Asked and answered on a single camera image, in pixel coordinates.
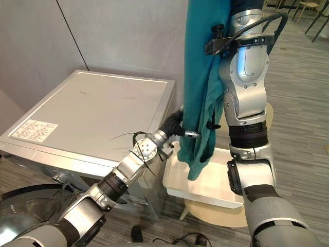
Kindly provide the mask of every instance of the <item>washing machine lid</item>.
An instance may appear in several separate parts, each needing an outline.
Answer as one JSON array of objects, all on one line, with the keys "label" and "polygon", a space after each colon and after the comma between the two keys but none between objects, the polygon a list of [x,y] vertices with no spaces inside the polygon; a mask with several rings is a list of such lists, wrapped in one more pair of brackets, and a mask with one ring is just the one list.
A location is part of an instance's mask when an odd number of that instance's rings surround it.
[{"label": "washing machine lid", "polygon": [[0,246],[43,222],[56,223],[74,194],[58,184],[20,188],[0,195]]},{"label": "washing machine lid", "polygon": [[0,150],[103,177],[132,147],[132,135],[124,134],[156,131],[173,86],[77,70],[0,137]]}]

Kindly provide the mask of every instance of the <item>white wall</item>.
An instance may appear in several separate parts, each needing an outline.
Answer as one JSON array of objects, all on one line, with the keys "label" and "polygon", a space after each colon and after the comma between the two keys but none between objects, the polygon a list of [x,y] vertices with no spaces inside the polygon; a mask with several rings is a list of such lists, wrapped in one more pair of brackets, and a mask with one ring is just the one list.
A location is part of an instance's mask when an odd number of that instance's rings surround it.
[{"label": "white wall", "polygon": [[0,135],[12,126],[24,111],[0,89]]}]

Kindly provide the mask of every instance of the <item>gray wall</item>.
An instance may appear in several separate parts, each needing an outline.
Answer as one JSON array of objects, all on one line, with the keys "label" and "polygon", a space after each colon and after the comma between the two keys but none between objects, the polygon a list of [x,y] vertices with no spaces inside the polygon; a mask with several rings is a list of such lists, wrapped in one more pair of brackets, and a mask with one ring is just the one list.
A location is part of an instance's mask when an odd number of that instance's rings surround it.
[{"label": "gray wall", "polygon": [[[59,0],[90,70],[177,81],[182,101],[188,0]],[[86,69],[55,0],[0,1],[0,89],[29,110]]]},{"label": "gray wall", "polygon": [[181,104],[188,0],[59,0],[90,70],[177,82]]},{"label": "gray wall", "polygon": [[24,111],[0,89],[0,135],[24,115]]},{"label": "gray wall", "polygon": [[0,1],[0,89],[20,108],[76,69],[86,67],[55,0]]}]

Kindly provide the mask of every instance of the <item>chair leg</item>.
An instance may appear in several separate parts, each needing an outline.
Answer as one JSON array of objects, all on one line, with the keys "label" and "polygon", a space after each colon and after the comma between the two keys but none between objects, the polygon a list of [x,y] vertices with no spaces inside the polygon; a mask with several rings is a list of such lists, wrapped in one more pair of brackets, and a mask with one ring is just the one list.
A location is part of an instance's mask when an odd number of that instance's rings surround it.
[{"label": "chair leg", "polygon": [[299,17],[298,17],[298,20],[297,20],[296,24],[299,23],[299,21],[300,21],[300,17],[302,17],[302,14],[304,13],[305,8],[306,8],[306,5],[305,5],[304,8],[302,9],[302,12],[300,13],[300,15],[299,15]]},{"label": "chair leg", "polygon": [[322,29],[327,25],[327,23],[329,22],[329,17],[327,18],[327,20],[323,23],[322,27],[320,28],[320,30],[318,31],[318,33],[315,35],[315,37],[313,38],[312,42],[314,42],[314,40],[318,37],[318,35],[320,34],[320,32],[322,31]]},{"label": "chair leg", "polygon": [[318,12],[318,15],[315,17],[315,19],[312,21],[312,23],[310,24],[310,26],[306,30],[305,34],[310,30],[310,28],[314,25],[314,23],[318,20],[318,18],[321,17],[322,13],[324,12],[324,10],[327,8],[328,5],[329,5],[329,2],[326,1],[326,3],[324,4],[323,8],[321,9],[321,11]]},{"label": "chair leg", "polygon": [[293,15],[293,18],[291,18],[292,20],[295,18],[296,14],[297,14],[297,12],[299,10],[299,5],[300,5],[300,3],[297,5],[297,8],[296,8],[296,10],[294,12],[294,15]]},{"label": "chair leg", "polygon": [[179,220],[183,220],[188,213],[189,213],[189,209],[187,207],[185,207],[183,212],[181,213],[181,215],[179,217]]},{"label": "chair leg", "polygon": [[289,9],[289,11],[288,11],[288,14],[289,14],[290,11],[293,9],[293,6],[295,5],[296,1],[297,1],[297,0],[294,0],[293,4],[291,5],[291,7],[290,7],[290,9]]},{"label": "chair leg", "polygon": [[281,6],[282,0],[279,1],[279,4],[276,6],[276,9],[279,10],[280,6]]},{"label": "chair leg", "polygon": [[305,34],[310,30],[310,28],[314,25],[318,18],[320,18],[321,14],[318,14],[317,17],[314,18],[308,29],[306,30]]}]

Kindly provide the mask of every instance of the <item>washing machine door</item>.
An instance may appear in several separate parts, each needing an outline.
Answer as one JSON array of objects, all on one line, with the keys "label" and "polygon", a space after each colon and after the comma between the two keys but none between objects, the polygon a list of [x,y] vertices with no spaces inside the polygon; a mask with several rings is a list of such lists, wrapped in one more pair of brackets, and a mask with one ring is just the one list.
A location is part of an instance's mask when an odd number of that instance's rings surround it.
[{"label": "washing machine door", "polygon": [[0,246],[45,222],[56,223],[74,196],[58,184],[34,185],[0,195]]}]

